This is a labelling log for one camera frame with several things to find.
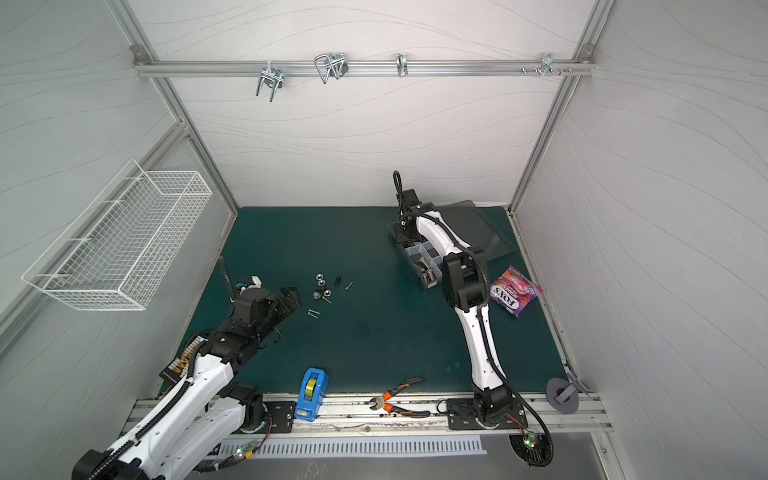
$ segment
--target candy bag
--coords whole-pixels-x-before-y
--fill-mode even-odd
[[[491,285],[491,298],[514,316],[520,316],[525,306],[543,292],[513,266]]]

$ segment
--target yellow tape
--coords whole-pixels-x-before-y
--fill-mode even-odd
[[[312,395],[315,392],[315,385],[317,385],[317,379],[310,379],[309,382],[306,383],[306,387],[304,388],[304,395],[312,398]]]

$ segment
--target white wall panel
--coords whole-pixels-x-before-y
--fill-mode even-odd
[[[244,206],[393,205],[392,170],[436,203],[509,201],[558,81],[252,78],[174,81]]]
[[[162,60],[570,58],[592,0],[130,0]]]
[[[130,3],[163,60],[461,60],[570,58],[593,1]],[[272,104],[255,78],[174,85],[241,205],[392,205],[395,168],[435,202],[498,205],[558,82],[287,78]]]
[[[197,170],[212,185],[187,140],[157,169]],[[136,399],[157,392],[230,219],[214,193],[145,311],[48,301],[0,362],[0,478],[70,478],[84,453],[117,438]]]
[[[0,7],[0,311],[19,279],[174,119],[103,2]]]
[[[0,45],[2,311],[26,268],[174,119],[102,0],[3,2]],[[160,167],[213,185],[184,142]],[[0,478],[71,478],[88,449],[114,441],[135,399],[155,393],[229,219],[214,194],[144,312],[43,303],[0,361]]]
[[[518,212],[632,478],[766,477],[767,7],[618,2]]]

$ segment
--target vent grate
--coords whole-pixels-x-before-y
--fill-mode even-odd
[[[225,439],[219,454],[207,459],[223,459],[241,448],[247,440]],[[365,438],[269,439],[251,458],[330,458],[330,457],[437,457],[485,455],[480,435],[421,435]]]

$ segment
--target orange handle pliers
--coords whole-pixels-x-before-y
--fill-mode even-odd
[[[405,382],[401,383],[400,385],[398,385],[392,390],[387,390],[386,392],[384,392],[384,395],[373,397],[369,402],[374,404],[374,405],[371,405],[371,410],[383,409],[387,413],[397,413],[398,415],[413,417],[414,419],[425,419],[430,415],[429,410],[414,411],[414,410],[404,409],[403,407],[399,407],[391,403],[387,403],[387,400],[391,399],[393,396],[407,389],[411,385],[414,385],[415,383],[421,383],[423,381],[424,381],[423,377],[417,376],[412,379],[406,380]]]

